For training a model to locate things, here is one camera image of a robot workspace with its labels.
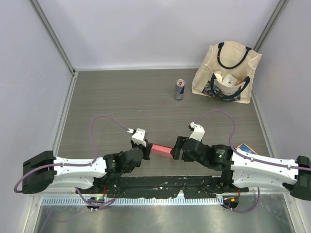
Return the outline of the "pink paper box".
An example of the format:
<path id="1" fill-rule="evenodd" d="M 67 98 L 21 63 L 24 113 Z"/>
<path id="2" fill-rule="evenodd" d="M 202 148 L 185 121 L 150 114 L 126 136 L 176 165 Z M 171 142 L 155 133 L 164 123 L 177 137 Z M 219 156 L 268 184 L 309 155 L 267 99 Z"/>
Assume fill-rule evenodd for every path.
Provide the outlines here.
<path id="1" fill-rule="evenodd" d="M 160 156 L 167 157 L 170 159 L 173 158 L 173 156 L 171 155 L 171 151 L 172 151 L 172 148 L 159 145 L 159 144 L 153 144 L 151 148 L 152 154 L 160 155 Z"/>

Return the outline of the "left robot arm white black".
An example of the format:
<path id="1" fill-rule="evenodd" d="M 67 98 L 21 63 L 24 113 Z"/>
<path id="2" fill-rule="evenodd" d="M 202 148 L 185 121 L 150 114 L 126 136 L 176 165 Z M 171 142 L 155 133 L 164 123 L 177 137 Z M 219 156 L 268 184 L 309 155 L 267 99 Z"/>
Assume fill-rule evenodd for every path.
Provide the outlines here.
<path id="1" fill-rule="evenodd" d="M 68 159 L 55 157 L 52 150 L 44 151 L 23 163 L 23 194 L 41 192 L 74 192 L 90 190 L 100 193 L 104 179 L 118 178 L 149 160 L 152 143 L 131 142 L 131 149 L 107 154 L 96 159 Z"/>

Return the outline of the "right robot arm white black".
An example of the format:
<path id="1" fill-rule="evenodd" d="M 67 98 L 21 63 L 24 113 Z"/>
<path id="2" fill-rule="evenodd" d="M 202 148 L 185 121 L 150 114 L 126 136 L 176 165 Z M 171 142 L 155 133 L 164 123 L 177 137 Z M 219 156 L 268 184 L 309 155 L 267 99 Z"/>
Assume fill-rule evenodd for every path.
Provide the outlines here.
<path id="1" fill-rule="evenodd" d="M 220 188 L 271 188 L 289 191 L 301 200 L 311 199 L 311 161 L 306 156 L 276 159 L 233 150 L 226 145 L 208 146 L 193 138 L 179 136 L 170 151 L 174 159 L 199 164 L 222 173 Z"/>

